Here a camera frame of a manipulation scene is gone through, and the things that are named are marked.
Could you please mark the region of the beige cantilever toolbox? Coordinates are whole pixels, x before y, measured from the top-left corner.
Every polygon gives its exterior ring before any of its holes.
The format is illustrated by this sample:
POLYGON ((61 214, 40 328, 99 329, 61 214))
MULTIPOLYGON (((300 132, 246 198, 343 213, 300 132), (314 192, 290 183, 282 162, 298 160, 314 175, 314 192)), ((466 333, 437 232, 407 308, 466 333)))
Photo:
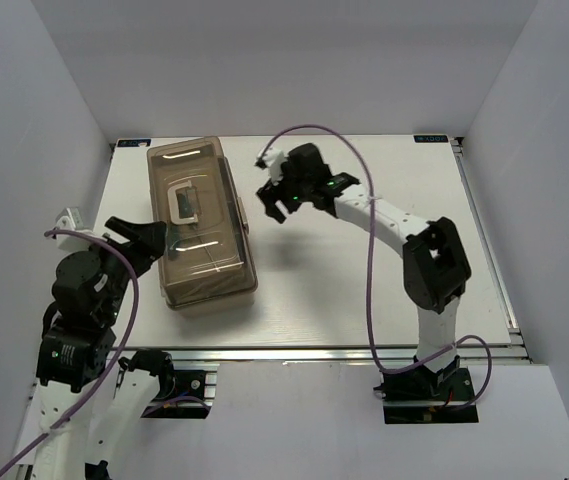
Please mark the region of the beige cantilever toolbox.
POLYGON ((246 220, 217 137, 156 146, 147 152, 153 219, 167 224, 159 282, 167 306, 186 316, 243 307, 258 286, 246 220), (187 193, 194 218, 180 219, 187 193))

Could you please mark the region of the large green handle screwdriver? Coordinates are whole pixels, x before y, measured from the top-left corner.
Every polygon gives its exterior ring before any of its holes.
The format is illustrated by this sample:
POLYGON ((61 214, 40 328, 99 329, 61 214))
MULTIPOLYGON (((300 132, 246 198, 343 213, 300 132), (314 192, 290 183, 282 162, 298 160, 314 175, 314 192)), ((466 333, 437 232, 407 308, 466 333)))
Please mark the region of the large green handle screwdriver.
POLYGON ((176 200, 177 200, 178 214, 180 219, 195 217, 196 209, 187 193, 178 192, 176 194, 176 200))

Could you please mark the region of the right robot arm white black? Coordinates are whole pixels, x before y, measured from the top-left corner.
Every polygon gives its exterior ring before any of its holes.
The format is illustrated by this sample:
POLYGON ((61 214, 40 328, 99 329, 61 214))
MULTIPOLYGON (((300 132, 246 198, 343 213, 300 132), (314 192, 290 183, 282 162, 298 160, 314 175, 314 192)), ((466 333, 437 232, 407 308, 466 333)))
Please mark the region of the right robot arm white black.
POLYGON ((415 385, 427 398, 441 397, 459 368, 457 312, 471 277, 453 221, 424 220, 375 198, 356 177, 333 173, 312 143, 289 152, 265 148, 256 165, 268 173, 256 194, 278 223, 310 203, 368 232, 400 256, 404 290, 417 309, 418 346, 410 367, 385 375, 415 385))

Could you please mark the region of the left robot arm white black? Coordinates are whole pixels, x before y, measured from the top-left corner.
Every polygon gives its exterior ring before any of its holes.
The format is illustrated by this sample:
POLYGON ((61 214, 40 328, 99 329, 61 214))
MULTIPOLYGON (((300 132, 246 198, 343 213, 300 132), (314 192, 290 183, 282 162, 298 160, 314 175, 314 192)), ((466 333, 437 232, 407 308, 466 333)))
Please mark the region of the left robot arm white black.
POLYGON ((175 387, 169 353, 143 349, 127 359, 129 336, 113 331, 126 292, 138 301, 140 277, 163 256, 167 225, 111 217, 106 226, 124 240, 62 227, 50 233, 84 244, 58 264, 45 315, 36 479, 119 478, 145 409, 175 387))

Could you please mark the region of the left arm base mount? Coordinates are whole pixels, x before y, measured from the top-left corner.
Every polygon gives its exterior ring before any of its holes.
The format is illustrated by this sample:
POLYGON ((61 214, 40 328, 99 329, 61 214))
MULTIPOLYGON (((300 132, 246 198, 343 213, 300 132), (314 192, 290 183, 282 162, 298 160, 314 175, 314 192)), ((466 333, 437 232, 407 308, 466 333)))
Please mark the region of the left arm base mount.
POLYGON ((214 401, 216 380, 217 372, 213 367, 174 363, 142 417, 204 420, 214 401))

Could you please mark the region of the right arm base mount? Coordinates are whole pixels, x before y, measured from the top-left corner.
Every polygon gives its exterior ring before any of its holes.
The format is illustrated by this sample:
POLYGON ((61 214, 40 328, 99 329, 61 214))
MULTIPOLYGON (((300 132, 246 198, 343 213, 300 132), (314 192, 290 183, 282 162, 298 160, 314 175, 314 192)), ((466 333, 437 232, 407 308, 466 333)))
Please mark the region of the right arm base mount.
POLYGON ((477 407, 470 401, 475 390, 467 368, 458 369, 449 379, 431 391, 417 382, 416 372, 382 375, 373 388, 382 401, 387 425, 477 424, 477 407))

